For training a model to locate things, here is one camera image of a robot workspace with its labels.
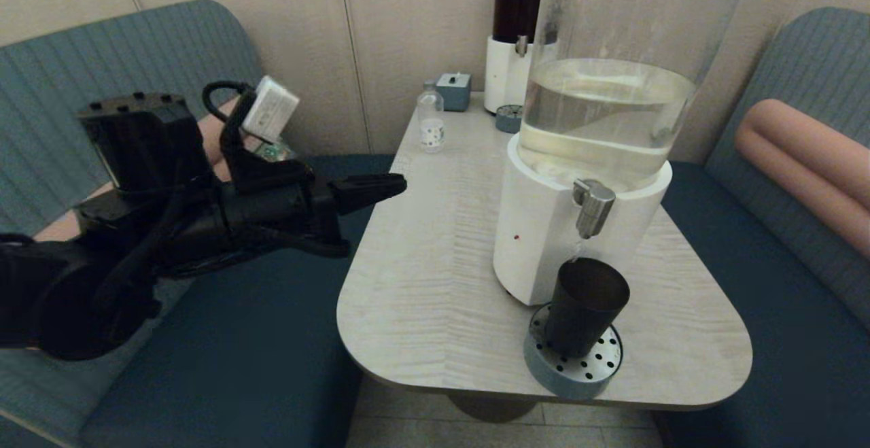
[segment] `small blue box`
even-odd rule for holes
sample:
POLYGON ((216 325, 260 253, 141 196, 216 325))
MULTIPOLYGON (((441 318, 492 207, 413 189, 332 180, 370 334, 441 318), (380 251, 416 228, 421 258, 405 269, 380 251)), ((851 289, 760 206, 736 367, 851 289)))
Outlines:
POLYGON ((466 111, 472 98, 472 76, 470 74, 441 74, 435 85, 444 98, 445 111, 466 111))

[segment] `seat backrest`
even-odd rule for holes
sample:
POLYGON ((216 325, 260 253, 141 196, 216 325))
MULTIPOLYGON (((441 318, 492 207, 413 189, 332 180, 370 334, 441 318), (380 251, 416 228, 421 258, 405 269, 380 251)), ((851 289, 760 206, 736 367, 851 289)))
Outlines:
POLYGON ((750 107, 768 98, 870 147, 870 15, 820 8, 784 27, 761 58, 706 163, 708 173, 870 330, 870 261, 734 150, 740 120, 750 107))
MULTIPOLYGON (((108 181, 73 116, 89 102, 134 91, 174 92, 201 118, 206 83, 255 84, 261 76, 239 21, 209 0, 0 48, 0 231, 33 235, 108 181)), ((215 94, 215 101, 231 95, 215 94)), ((164 314, 184 290, 184 283, 158 285, 164 314)), ((80 445, 81 426, 159 320, 125 346, 86 362, 0 351, 0 415, 57 444, 80 445)))
POLYGON ((33 235, 108 181, 74 116, 91 101, 173 92, 201 118, 206 83, 261 76, 241 24, 211 0, 0 48, 0 230, 33 235))

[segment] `metal tap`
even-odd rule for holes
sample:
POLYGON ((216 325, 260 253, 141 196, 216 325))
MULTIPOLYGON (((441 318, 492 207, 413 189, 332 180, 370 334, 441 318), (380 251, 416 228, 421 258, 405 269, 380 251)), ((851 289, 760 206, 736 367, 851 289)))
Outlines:
POLYGON ((596 179, 575 179, 574 201, 580 209, 577 231, 583 239, 601 232, 607 215, 616 200, 616 194, 596 179))
POLYGON ((513 50, 519 57, 525 57, 525 53, 529 50, 529 37, 527 35, 520 35, 513 46, 513 50))

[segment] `tiled floor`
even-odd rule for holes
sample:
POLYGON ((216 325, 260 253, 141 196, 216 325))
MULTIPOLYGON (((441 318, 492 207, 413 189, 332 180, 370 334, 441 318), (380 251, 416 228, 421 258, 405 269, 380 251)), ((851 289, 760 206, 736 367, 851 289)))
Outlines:
POLYGON ((466 416, 447 396, 363 380, 347 448, 661 448, 646 411, 538 404, 508 424, 466 416))

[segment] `table leg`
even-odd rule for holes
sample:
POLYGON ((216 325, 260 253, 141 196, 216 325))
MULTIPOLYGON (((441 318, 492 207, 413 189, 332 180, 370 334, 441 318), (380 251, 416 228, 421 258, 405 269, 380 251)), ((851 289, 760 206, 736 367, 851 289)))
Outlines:
POLYGON ((482 396, 447 396, 460 411, 487 423, 506 423, 525 416, 537 402, 482 396))

